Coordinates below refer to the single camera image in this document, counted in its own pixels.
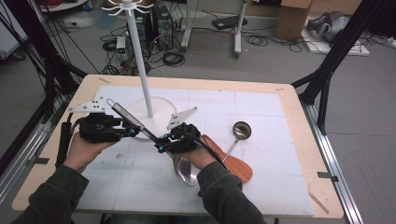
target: sleeve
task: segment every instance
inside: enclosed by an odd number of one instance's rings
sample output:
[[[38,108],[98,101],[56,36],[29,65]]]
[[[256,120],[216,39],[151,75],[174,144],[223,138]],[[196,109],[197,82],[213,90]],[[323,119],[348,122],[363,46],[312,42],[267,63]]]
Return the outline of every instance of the sleeve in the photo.
[[[80,173],[61,165],[29,197],[29,206],[12,223],[69,224],[88,183]]]
[[[218,162],[198,174],[204,207],[219,223],[265,224],[259,209],[242,192],[242,181]]]

